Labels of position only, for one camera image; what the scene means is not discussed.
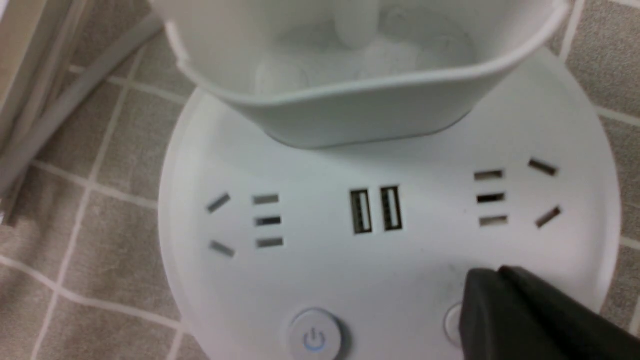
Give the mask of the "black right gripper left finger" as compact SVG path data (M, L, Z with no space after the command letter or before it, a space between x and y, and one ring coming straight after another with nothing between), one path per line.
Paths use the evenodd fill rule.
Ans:
M493 269L466 275L459 321L466 360L564 360L524 299Z

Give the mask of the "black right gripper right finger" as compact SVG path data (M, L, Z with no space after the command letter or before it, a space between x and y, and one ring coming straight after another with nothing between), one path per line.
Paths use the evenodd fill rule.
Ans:
M518 266L498 273L515 286L542 329L570 360L638 360L639 339Z

